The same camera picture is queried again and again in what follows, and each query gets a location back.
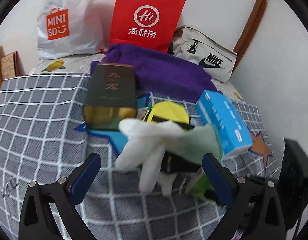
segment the checkered tablecloth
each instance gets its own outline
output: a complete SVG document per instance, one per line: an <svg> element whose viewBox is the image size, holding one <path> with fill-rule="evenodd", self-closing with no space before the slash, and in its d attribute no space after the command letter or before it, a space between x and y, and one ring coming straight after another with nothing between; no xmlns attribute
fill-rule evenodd
<svg viewBox="0 0 308 240"><path fill-rule="evenodd" d="M53 183L68 176L91 153L101 156L102 167L86 197L76 209L97 239L207 239L225 209L183 194L178 176L171 197L159 186L150 195L138 192L139 171L115 171L115 155L107 139L74 130L83 123L81 108L89 76L47 73L9 79L0 92L0 224L10 239L18 239L22 202L32 180ZM195 105L150 93L152 104L172 100L185 106L201 122ZM259 110L244 102L233 104L247 127L262 132L270 146ZM264 176L263 158L247 152L224 161L235 176ZM269 157L267 177L278 177L275 156ZM56 206L51 205L57 225L70 239Z"/></svg>

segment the hi logo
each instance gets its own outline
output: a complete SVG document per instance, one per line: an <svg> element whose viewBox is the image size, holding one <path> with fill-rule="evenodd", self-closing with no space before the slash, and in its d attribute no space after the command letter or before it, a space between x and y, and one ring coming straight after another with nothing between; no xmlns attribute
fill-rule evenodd
<svg viewBox="0 0 308 240"><path fill-rule="evenodd" d="M150 5L139 7L134 13L134 21L145 28L153 27L159 20L158 10Z"/></svg>
<svg viewBox="0 0 308 240"><path fill-rule="evenodd" d="M46 16L46 28L49 41L69 36L68 9L56 7L50 10Z"/></svg>
<svg viewBox="0 0 308 240"><path fill-rule="evenodd" d="M223 60L221 60L217 56L210 53L208 57L200 61L199 65L201 67L206 67L206 68L223 68L221 67L222 63L223 63Z"/></svg>

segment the nike swoosh logo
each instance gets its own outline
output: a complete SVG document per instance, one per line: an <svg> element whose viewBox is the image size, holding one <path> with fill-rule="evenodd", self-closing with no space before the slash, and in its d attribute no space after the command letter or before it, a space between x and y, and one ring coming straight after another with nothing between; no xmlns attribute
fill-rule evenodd
<svg viewBox="0 0 308 240"><path fill-rule="evenodd" d="M205 60L206 58L202 59L200 62L199 62L199 65L201 67L205 67L205 68L223 68L223 67L218 67L218 66L214 66L214 65L208 65L205 63Z"/></svg>

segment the wooden trim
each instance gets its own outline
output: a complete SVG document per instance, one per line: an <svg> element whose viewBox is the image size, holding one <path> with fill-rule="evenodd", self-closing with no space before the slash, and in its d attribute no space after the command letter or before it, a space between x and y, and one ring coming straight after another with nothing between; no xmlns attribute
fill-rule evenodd
<svg viewBox="0 0 308 240"><path fill-rule="evenodd" d="M233 51L237 53L237 58L233 71L237 67L238 63L241 61L259 27L259 24L263 18L265 9L267 7L267 2L268 0L255 1L250 17L242 31L241 37L239 38L233 49Z"/></svg>

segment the nike bag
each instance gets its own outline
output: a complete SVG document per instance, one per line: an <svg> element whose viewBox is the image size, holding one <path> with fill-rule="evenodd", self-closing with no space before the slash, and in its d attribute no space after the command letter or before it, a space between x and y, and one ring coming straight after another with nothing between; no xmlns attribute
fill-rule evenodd
<svg viewBox="0 0 308 240"><path fill-rule="evenodd" d="M167 52L186 0L116 0L110 44Z"/></svg>
<svg viewBox="0 0 308 240"><path fill-rule="evenodd" d="M104 48L95 0L45 0L37 28L41 59L94 54Z"/></svg>
<svg viewBox="0 0 308 240"><path fill-rule="evenodd" d="M182 26L175 31L173 50L176 57L202 66L223 83L230 79L237 56L193 26Z"/></svg>

